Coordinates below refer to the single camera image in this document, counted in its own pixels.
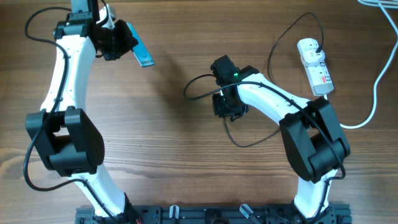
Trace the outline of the blue screen Galaxy smartphone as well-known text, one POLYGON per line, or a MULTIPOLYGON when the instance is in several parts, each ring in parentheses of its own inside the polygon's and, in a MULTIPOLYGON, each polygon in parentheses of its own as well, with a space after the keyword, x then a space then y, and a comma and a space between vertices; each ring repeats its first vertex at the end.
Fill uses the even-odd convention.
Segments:
POLYGON ((133 25, 128 22, 128 28, 130 29, 132 36, 138 41, 138 44, 132 48, 132 52, 138 61, 141 67, 150 67, 155 65, 154 60, 152 59, 150 53, 146 49, 144 43, 142 42, 141 38, 139 37, 138 33, 136 32, 133 25))

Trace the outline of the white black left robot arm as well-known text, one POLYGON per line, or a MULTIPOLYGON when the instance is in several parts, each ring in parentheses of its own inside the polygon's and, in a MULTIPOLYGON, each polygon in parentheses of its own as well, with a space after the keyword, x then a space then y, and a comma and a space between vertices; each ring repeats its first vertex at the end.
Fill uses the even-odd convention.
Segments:
POLYGON ((92 203, 79 210, 78 223, 139 223, 141 216, 104 166, 104 141, 85 111, 86 90, 96 58, 117 60, 147 51, 132 25, 116 17, 104 1, 72 1, 53 31, 57 56, 49 92, 39 112, 28 114, 30 150, 43 165, 75 183, 92 203))

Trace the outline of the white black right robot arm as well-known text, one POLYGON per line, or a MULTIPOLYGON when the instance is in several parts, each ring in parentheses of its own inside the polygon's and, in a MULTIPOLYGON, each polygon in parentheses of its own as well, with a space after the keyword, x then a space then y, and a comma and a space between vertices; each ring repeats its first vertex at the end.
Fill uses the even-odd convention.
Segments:
POLYGON ((328 206, 332 180, 350 146, 330 102, 297 97, 267 80, 256 68, 236 67, 224 55, 210 67, 220 90, 212 96, 215 115, 234 121, 255 107, 279 125, 289 164, 299 176, 294 205, 308 222, 328 206))

